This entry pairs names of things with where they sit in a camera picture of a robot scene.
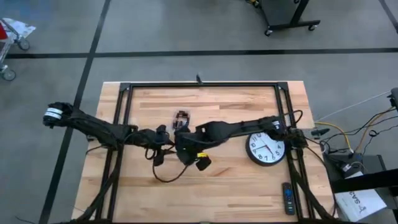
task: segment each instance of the caster wheel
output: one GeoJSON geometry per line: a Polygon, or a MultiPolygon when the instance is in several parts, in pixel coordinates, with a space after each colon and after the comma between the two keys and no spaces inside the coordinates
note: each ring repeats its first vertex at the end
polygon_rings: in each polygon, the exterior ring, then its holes
{"type": "Polygon", "coordinates": [[[11,69],[6,69],[2,73],[2,79],[4,79],[5,81],[13,81],[16,76],[17,74],[15,73],[15,71],[11,69]]]}
{"type": "Polygon", "coordinates": [[[318,27],[318,25],[310,25],[310,26],[308,27],[308,30],[309,30],[309,31],[314,31],[315,28],[317,28],[317,27],[318,27]]]}
{"type": "Polygon", "coordinates": [[[264,34],[267,36],[267,37],[269,37],[271,34],[272,34],[272,30],[266,30],[265,32],[264,32],[264,34]]]}
{"type": "Polygon", "coordinates": [[[19,39],[19,41],[17,42],[17,45],[18,45],[18,47],[19,47],[21,50],[27,51],[27,50],[30,49],[30,43],[29,43],[29,41],[27,41],[27,39],[25,39],[25,38],[19,39]]]}

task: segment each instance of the wooden table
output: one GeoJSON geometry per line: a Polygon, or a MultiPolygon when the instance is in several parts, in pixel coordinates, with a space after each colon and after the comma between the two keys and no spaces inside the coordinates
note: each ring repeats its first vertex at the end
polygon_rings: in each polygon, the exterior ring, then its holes
{"type": "MultiPolygon", "coordinates": [[[[298,128],[313,128],[303,82],[288,83],[293,109],[303,110],[298,128]]],[[[118,82],[104,83],[97,118],[113,121],[118,90],[118,82]]],[[[209,121],[238,122],[278,114],[275,93],[270,87],[135,88],[129,123],[140,129],[155,129],[166,124],[171,134],[172,120],[178,110],[191,113],[191,130],[209,121]]],[[[281,183],[290,182],[286,158],[271,167],[256,165],[245,152],[246,138],[232,138],[207,150],[213,161],[211,166],[201,172],[191,166],[181,178],[169,184],[154,178],[152,161],[144,158],[143,148],[126,146],[113,221],[297,221],[296,216],[285,214],[282,200],[281,183]]],[[[97,145],[98,142],[91,142],[89,148],[97,145]]],[[[310,144],[310,147],[321,155],[317,145],[310,144]]],[[[85,210],[98,193],[105,157],[105,149],[87,155],[73,218],[81,215],[79,210],[85,210]]],[[[332,211],[333,198],[325,168],[308,150],[304,150],[304,161],[312,192],[327,211],[332,211]]],[[[157,173],[163,179],[171,179],[182,169],[183,164],[172,155],[165,158],[157,173]]],[[[104,204],[105,215],[108,199],[109,194],[104,204]]],[[[304,197],[301,201],[307,216],[304,197]]]]}

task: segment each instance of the clock face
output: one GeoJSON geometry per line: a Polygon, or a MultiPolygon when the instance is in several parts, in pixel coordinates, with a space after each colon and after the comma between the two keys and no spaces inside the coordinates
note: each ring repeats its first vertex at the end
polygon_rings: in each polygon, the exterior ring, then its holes
{"type": "Polygon", "coordinates": [[[271,166],[285,156],[285,144],[272,140],[266,133],[251,134],[246,141],[246,152],[256,164],[271,166]]]}

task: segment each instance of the gray floor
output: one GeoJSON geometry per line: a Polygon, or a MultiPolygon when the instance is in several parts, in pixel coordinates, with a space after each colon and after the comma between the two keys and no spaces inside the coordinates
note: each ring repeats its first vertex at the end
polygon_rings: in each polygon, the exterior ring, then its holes
{"type": "MultiPolygon", "coordinates": [[[[386,0],[398,17],[398,1],[386,0]]],[[[28,53],[84,53],[90,49],[104,0],[0,0],[0,15],[37,26],[28,53]]],[[[314,32],[292,29],[264,36],[260,15],[243,0],[112,0],[97,52],[168,50],[352,49],[398,47],[398,35],[377,0],[311,1],[304,19],[314,32]]],[[[21,53],[14,48],[14,53],[21,53]]],[[[0,220],[39,220],[64,129],[41,119],[48,103],[73,102],[85,58],[6,60],[13,82],[0,80],[0,220]]],[[[104,81],[304,80],[314,119],[398,86],[397,54],[322,54],[96,58],[81,108],[94,114],[104,81]]],[[[389,107],[386,95],[327,117],[357,128],[389,107]]],[[[375,130],[394,124],[378,126],[375,130]]],[[[375,138],[367,154],[398,168],[398,129],[375,138]]],[[[356,146],[360,136],[350,137],[356,146]]],[[[70,218],[87,143],[74,132],[50,222],[70,218]]],[[[334,145],[343,147],[343,139],[334,145]]],[[[371,223],[395,223],[391,212],[371,223]]]]}

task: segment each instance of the remote control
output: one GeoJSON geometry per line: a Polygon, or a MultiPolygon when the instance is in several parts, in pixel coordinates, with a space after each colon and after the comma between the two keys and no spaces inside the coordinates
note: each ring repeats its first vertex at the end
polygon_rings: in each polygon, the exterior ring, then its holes
{"type": "Polygon", "coordinates": [[[284,195],[284,202],[285,202],[285,212],[287,215],[294,215],[294,200],[293,200],[293,191],[292,191],[292,184],[290,183],[283,183],[282,190],[284,195]]]}

